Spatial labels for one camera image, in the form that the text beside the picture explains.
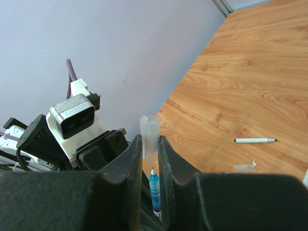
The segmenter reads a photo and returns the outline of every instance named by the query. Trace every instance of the tabletop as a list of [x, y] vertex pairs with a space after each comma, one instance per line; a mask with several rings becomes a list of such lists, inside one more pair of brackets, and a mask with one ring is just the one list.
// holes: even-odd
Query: tabletop
[[[231, 13], [158, 112], [176, 152], [202, 172], [300, 180], [308, 168], [308, 1]], [[269, 137], [273, 143], [235, 143]], [[150, 168], [145, 164], [143, 169]]]

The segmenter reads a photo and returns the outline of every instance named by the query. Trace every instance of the pen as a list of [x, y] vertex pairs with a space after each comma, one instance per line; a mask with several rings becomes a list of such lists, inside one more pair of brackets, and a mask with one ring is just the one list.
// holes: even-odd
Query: pen
[[236, 143], [270, 143], [275, 141], [277, 140], [272, 138], [237, 138], [234, 140]]

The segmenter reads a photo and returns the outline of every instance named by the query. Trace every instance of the wooden table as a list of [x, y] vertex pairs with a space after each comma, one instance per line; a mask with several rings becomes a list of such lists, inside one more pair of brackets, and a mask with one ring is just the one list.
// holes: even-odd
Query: wooden table
[[[308, 1], [279, 0], [230, 14], [158, 116], [161, 134], [203, 172], [234, 172], [234, 165], [255, 159], [258, 173], [302, 180], [308, 167]], [[278, 142], [237, 144], [239, 137]]]

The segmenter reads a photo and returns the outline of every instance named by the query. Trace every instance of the blue bottle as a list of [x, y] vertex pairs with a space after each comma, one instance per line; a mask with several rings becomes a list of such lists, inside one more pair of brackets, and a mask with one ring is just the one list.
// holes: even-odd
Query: blue bottle
[[159, 176], [155, 172], [154, 168], [151, 171], [149, 182], [150, 182], [153, 212], [160, 219], [160, 221], [162, 221], [161, 210], [160, 210]]

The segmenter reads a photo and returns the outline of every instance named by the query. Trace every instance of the white pen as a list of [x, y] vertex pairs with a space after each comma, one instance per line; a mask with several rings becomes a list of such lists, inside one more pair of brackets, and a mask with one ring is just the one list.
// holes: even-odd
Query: white pen
[[272, 138], [237, 138], [234, 140], [236, 143], [270, 143], [275, 141], [277, 140]]

